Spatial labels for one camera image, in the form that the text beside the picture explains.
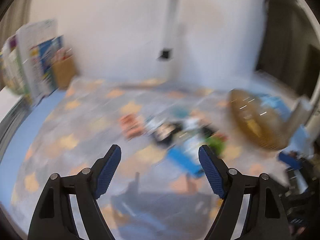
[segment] green object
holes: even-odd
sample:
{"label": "green object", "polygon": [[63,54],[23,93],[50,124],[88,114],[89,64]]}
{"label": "green object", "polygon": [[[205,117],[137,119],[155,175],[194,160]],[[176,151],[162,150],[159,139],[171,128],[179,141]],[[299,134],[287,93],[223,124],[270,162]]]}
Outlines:
{"label": "green object", "polygon": [[209,138],[205,139],[205,142],[210,148],[215,150],[215,154],[217,156],[219,156],[225,148],[225,143],[216,136],[210,136]]}

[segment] wall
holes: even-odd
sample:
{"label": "wall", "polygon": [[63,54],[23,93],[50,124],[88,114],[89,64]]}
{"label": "wall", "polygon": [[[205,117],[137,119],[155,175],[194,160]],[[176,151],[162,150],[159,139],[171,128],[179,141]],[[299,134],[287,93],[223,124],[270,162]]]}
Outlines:
{"label": "wall", "polygon": [[[157,75],[167,0],[32,0],[30,21],[56,17],[83,75],[115,81]],[[260,50],[263,0],[181,0],[172,65],[178,79],[245,87]]]}

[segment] brown box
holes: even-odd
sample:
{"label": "brown box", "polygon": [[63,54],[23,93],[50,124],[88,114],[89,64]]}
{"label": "brown box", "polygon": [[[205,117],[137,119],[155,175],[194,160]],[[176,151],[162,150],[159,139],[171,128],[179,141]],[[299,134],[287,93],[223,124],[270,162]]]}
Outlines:
{"label": "brown box", "polygon": [[52,65],[52,72],[59,89],[67,90],[71,79],[78,74],[73,56]]}

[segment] row of books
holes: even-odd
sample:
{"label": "row of books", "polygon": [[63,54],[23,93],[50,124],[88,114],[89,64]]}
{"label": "row of books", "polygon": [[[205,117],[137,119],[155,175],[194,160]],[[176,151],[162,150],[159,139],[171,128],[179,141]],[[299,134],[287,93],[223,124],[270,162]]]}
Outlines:
{"label": "row of books", "polygon": [[23,25],[7,39],[0,53],[7,87],[36,106],[57,88],[51,66],[52,58],[62,47],[55,19]]}

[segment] textured blue pad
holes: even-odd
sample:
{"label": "textured blue pad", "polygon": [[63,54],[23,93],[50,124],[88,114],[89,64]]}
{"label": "textured blue pad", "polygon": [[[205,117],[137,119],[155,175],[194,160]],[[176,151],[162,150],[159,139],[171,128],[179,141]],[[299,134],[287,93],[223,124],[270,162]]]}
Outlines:
{"label": "textured blue pad", "polygon": [[121,149],[119,146],[113,151],[109,157],[106,165],[102,168],[98,178],[97,178],[97,189],[93,194],[95,199],[100,198],[101,195],[107,192],[110,185],[111,179],[116,172],[118,164],[121,160]]}
{"label": "textured blue pad", "polygon": [[290,165],[294,170],[299,170],[301,168],[301,163],[295,158],[280,152],[278,155],[278,159],[288,165]]}
{"label": "textured blue pad", "polygon": [[203,147],[199,148],[199,161],[210,183],[213,193],[217,194],[221,199],[224,199],[226,192],[223,189],[222,177]]}

